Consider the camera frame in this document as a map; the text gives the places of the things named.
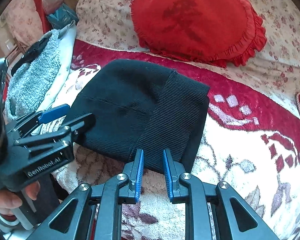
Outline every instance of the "red heart-shaped pillow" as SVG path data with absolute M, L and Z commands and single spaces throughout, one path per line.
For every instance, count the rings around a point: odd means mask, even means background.
M 248 0 L 131 0 L 140 46 L 183 61 L 245 65 L 266 44 Z

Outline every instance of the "bed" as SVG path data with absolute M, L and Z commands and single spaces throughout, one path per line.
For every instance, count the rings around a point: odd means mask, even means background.
M 71 105 L 109 61 L 138 59 L 175 68 L 210 85 L 209 111 L 192 173 L 225 180 L 280 239 L 300 236 L 300 12 L 291 0 L 250 0 L 263 18 L 267 44 L 246 66 L 226 69 L 184 63 L 149 53 L 138 44 L 130 0 L 79 0 L 71 73 L 53 106 Z M 42 132 L 58 129 L 62 118 Z M 105 182 L 123 163 L 74 145 L 76 160 L 54 172 L 68 192 L 81 182 Z M 172 205 L 164 176 L 145 170 L 141 199 L 123 205 L 122 237 L 184 239 L 184 204 Z

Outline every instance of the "gray fluffy towel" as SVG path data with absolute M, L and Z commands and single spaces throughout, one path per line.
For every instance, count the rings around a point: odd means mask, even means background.
M 50 39 L 41 54 L 31 63 L 24 63 L 11 78 L 5 103 L 8 121 L 36 111 L 43 101 L 61 66 L 59 32 L 47 32 L 43 37 Z

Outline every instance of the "black knit beanie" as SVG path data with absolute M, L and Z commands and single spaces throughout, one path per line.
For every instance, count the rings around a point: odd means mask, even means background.
M 115 60 L 82 89 L 64 122 L 85 113 L 93 128 L 76 142 L 123 162 L 144 150 L 144 167 L 163 173 L 162 151 L 191 172 L 207 116 L 209 87 L 176 71 L 137 60 Z

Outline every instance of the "finger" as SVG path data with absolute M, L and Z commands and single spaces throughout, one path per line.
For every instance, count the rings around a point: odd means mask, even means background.
M 32 200 L 37 199 L 37 195 L 40 191 L 40 183 L 38 181 L 26 186 L 25 192 Z
M 0 208 L 18 208 L 22 205 L 22 200 L 8 190 L 0 190 Z
M 8 216 L 13 216 L 13 213 L 10 209 L 8 208 L 0 208 L 0 214 L 2 215 L 8 215 Z

